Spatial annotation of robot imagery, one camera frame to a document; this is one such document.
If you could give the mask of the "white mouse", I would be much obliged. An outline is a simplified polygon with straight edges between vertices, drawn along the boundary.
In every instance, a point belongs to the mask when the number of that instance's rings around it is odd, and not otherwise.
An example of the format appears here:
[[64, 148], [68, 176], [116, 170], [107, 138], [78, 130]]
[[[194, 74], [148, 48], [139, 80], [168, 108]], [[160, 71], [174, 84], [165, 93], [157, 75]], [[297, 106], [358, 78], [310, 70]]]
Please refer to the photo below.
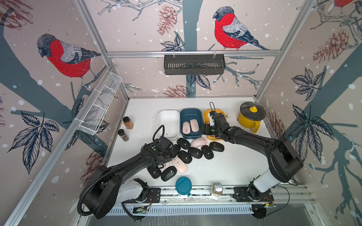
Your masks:
[[210, 125], [211, 125], [211, 126], [215, 126], [214, 117], [213, 117], [213, 116], [210, 116], [209, 119], [210, 119]]

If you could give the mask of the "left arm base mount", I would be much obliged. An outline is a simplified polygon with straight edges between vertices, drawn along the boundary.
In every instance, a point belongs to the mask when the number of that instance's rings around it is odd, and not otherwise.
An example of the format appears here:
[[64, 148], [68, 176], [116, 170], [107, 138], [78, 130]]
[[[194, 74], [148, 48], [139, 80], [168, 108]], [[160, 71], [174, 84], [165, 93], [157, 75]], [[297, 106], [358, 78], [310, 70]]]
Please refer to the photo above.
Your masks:
[[160, 203], [160, 197], [161, 197], [161, 188], [159, 187], [151, 187], [148, 189], [148, 194], [146, 196], [146, 199], [144, 201], [138, 201], [136, 199], [131, 199], [131, 200], [127, 200], [124, 201], [124, 203], [132, 203], [132, 204], [143, 204], [143, 203], [147, 203], [150, 204], [150, 197], [152, 198], [152, 203]]

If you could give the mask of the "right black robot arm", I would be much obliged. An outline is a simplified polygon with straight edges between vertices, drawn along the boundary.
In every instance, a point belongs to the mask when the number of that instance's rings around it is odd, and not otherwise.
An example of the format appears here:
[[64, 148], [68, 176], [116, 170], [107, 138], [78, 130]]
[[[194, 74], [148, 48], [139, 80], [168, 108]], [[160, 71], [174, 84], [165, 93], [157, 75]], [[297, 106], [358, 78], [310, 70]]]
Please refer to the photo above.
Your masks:
[[212, 114], [211, 122], [203, 125], [202, 133], [251, 148], [267, 158], [268, 170], [248, 186], [248, 195], [252, 200], [260, 200], [272, 187], [289, 182], [304, 165], [299, 154], [286, 139], [263, 137], [240, 127], [230, 126], [221, 113]]

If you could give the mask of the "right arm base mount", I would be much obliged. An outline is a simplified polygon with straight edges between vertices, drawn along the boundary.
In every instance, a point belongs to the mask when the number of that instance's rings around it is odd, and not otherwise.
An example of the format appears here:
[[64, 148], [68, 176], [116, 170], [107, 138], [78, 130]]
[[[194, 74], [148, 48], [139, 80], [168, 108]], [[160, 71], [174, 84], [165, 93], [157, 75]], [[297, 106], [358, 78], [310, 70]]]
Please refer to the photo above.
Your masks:
[[233, 188], [233, 191], [232, 197], [237, 202], [274, 202], [271, 190], [261, 193], [256, 188], [237, 186]]

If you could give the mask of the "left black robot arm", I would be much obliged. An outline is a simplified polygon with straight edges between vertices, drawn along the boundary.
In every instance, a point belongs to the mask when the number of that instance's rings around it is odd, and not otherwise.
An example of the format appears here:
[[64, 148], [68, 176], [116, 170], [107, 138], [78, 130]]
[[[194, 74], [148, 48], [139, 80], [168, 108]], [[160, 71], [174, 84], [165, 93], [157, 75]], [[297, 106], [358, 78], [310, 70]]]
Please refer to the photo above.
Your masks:
[[164, 125], [161, 125], [154, 135], [159, 130], [162, 130], [161, 137], [153, 137], [153, 141], [143, 145], [134, 157], [111, 167], [102, 165], [94, 171], [79, 196], [79, 215], [92, 214], [97, 219], [106, 216], [114, 207], [119, 189], [126, 180], [147, 167], [158, 167], [171, 160], [173, 143], [164, 137]]

